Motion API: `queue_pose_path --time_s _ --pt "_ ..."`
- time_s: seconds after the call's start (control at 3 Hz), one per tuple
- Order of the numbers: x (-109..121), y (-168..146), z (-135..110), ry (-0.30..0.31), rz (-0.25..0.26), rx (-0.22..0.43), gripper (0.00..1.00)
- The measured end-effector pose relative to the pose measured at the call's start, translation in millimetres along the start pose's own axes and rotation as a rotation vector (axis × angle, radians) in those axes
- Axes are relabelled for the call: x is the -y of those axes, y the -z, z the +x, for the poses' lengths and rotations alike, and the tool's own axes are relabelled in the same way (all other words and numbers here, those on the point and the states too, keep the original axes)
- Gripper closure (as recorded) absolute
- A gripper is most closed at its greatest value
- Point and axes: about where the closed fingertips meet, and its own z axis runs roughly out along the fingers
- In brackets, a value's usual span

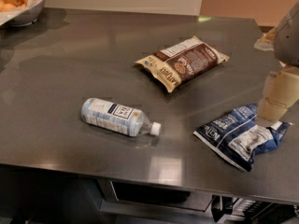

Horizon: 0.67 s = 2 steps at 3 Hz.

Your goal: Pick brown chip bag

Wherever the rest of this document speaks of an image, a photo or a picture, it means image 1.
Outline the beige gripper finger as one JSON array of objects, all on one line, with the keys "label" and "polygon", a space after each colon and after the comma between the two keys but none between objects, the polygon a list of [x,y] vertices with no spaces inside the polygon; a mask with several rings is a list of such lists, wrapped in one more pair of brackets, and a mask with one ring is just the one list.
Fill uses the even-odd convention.
[{"label": "beige gripper finger", "polygon": [[276,34],[277,28],[274,27],[255,42],[254,48],[262,51],[274,50]]},{"label": "beige gripper finger", "polygon": [[279,121],[299,100],[299,68],[286,66],[270,72],[263,87],[263,98],[257,107],[255,122],[264,127]]}]

